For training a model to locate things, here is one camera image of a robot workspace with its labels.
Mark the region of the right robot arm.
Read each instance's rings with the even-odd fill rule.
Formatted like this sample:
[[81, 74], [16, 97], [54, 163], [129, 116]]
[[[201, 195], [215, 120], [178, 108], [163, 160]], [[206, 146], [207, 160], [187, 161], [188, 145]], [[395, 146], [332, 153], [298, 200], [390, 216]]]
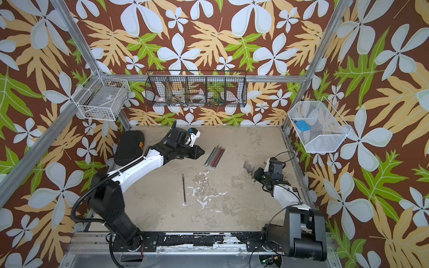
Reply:
[[262, 185], [282, 207], [283, 224], [269, 221], [262, 229], [261, 240], [274, 252], [282, 256], [325, 261], [327, 259], [326, 227], [323, 213], [311, 208], [299, 197], [294, 188], [284, 179], [285, 162], [276, 157], [267, 160], [264, 168], [253, 173], [253, 179]]

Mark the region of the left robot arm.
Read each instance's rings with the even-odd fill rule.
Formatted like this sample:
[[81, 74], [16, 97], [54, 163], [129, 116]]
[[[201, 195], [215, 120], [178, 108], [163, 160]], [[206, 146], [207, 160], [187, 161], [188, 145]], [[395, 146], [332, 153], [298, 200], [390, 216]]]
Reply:
[[104, 224], [128, 249], [138, 249], [141, 246], [141, 231], [125, 212], [123, 194], [139, 179], [172, 160], [196, 160], [204, 155], [204, 150], [195, 144], [200, 136], [201, 133], [194, 127], [185, 130], [173, 125], [160, 142], [145, 148], [145, 136], [141, 131], [124, 132], [114, 156], [119, 169], [96, 175], [97, 180], [90, 190], [73, 205], [72, 220], [76, 223], [87, 222], [87, 219], [76, 215], [77, 208], [86, 201], [99, 215], [91, 222]]

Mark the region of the blue object in basket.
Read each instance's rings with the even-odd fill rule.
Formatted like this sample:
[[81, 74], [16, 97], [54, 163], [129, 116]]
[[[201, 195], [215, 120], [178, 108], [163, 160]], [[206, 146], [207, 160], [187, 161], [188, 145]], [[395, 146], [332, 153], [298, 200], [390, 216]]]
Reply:
[[309, 131], [311, 129], [311, 126], [306, 121], [303, 121], [303, 120], [296, 121], [295, 124], [296, 124], [296, 127], [302, 132]]

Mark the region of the white mesh corner basket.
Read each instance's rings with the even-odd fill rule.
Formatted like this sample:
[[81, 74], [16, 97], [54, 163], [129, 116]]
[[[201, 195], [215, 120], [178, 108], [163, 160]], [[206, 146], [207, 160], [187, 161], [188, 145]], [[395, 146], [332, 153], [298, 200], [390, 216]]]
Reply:
[[[288, 117], [309, 154], [335, 153], [352, 131], [351, 126], [326, 98], [299, 101], [288, 111]], [[306, 121], [311, 129], [300, 131], [295, 124], [300, 120]]]

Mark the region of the black plastic tool case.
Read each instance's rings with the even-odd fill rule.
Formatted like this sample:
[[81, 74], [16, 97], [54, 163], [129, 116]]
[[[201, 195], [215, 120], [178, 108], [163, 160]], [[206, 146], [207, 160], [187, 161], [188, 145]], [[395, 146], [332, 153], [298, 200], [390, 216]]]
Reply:
[[141, 131], [122, 133], [114, 156], [118, 166], [125, 166], [143, 155], [145, 136]]

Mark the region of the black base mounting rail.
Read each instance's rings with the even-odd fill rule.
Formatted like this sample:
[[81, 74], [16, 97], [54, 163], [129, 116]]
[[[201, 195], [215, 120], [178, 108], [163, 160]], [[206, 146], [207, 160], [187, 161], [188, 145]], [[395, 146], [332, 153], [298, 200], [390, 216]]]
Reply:
[[260, 251], [274, 249], [282, 251], [281, 246], [268, 242], [261, 231], [244, 232], [142, 232], [136, 251], [155, 252], [162, 247], [184, 246], [214, 248], [219, 245], [241, 245], [245, 252], [258, 246]]

